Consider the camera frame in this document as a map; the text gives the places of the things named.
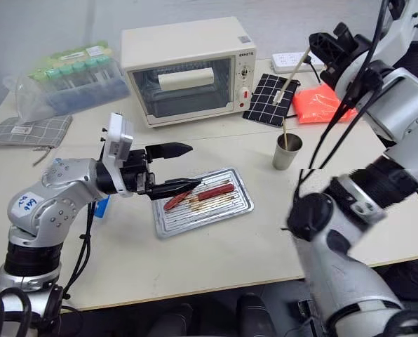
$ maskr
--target sticker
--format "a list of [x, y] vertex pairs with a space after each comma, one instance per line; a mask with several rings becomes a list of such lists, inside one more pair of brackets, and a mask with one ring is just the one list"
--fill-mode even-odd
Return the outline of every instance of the sticker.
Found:
[[33, 192], [26, 192], [17, 199], [11, 209], [11, 213], [21, 218], [29, 215], [36, 206], [43, 201], [43, 197], [40, 197]]
[[94, 47], [86, 48], [86, 51], [88, 52], [89, 56], [103, 55], [103, 49], [100, 46], [94, 46]]
[[18, 135], [29, 135], [33, 130], [33, 126], [14, 126], [11, 129], [11, 133], [16, 133]]
[[60, 60], [61, 61], [72, 60], [74, 58], [82, 58], [83, 56], [86, 56], [86, 54], [83, 51], [78, 51], [78, 52], [73, 53], [73, 54], [69, 54], [69, 55], [66, 55], [66, 56], [61, 56]]
[[248, 42], [251, 42], [250, 38], [247, 37], [246, 35], [243, 35], [242, 37], [238, 37], [238, 39], [240, 40], [242, 44], [247, 44]]

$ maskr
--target plastic bag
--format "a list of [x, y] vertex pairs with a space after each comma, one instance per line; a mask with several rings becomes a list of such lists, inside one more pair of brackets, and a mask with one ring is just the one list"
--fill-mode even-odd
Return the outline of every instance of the plastic bag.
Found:
[[[323, 84], [295, 94], [292, 103], [300, 123], [328, 123], [340, 100], [327, 84]], [[356, 109], [348, 110], [340, 121], [349, 121], [356, 114]]]

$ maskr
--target plaid cloth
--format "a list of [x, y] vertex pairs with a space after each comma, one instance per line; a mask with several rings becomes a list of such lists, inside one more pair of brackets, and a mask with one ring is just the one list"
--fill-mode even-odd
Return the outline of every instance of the plaid cloth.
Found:
[[33, 145], [58, 147], [72, 116], [58, 116], [19, 125], [18, 117], [0, 123], [0, 145]]

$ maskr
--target oven window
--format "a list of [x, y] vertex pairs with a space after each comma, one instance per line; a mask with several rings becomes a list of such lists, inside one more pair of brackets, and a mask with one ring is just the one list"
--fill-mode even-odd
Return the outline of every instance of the oven window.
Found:
[[[141, 70], [132, 74], [147, 108], [147, 114], [152, 114], [155, 117], [167, 117], [226, 107], [232, 96], [229, 83], [231, 81], [231, 60], [232, 58], [193, 61]], [[204, 78], [208, 73], [210, 74], [209, 78]], [[167, 80], [172, 82], [171, 89], [170, 86], [164, 85], [164, 77], [159, 76], [162, 74], [168, 74]], [[177, 79], [176, 81], [183, 78], [187, 80], [187, 76], [201, 76], [202, 79], [196, 86], [193, 86], [195, 82], [190, 81], [187, 82], [190, 83], [190, 87], [173, 88], [174, 79]]]

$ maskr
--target oven door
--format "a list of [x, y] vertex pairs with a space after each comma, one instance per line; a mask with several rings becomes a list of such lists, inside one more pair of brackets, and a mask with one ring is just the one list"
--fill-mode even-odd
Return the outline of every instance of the oven door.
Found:
[[178, 115], [192, 112], [220, 113], [233, 109], [234, 57], [183, 62], [138, 70], [130, 75], [147, 118], [170, 121], [174, 120], [173, 116], [185, 119], [186, 116]]

